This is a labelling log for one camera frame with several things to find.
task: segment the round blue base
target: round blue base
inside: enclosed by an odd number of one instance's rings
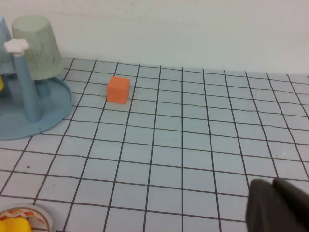
[[[11,96],[0,96],[0,140],[23,139],[40,134],[58,124],[70,111],[73,94],[57,77],[47,80],[51,94],[39,98],[42,119],[30,123],[26,119],[17,78],[9,78]]]

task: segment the black object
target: black object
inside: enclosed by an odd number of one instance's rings
[[[248,232],[309,232],[309,195],[282,179],[253,180],[246,223]]]

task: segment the orange cube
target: orange cube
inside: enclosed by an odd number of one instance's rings
[[[107,85],[107,101],[126,104],[130,91],[130,79],[112,76]]]

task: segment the white wall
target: white wall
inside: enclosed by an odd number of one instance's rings
[[[0,0],[40,14],[65,57],[309,73],[307,0]]]

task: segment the grid pattern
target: grid pattern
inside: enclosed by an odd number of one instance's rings
[[[309,192],[309,77],[64,59],[74,106],[0,142],[0,207],[45,208],[57,231],[246,231],[252,179]],[[127,77],[126,105],[106,102]]]

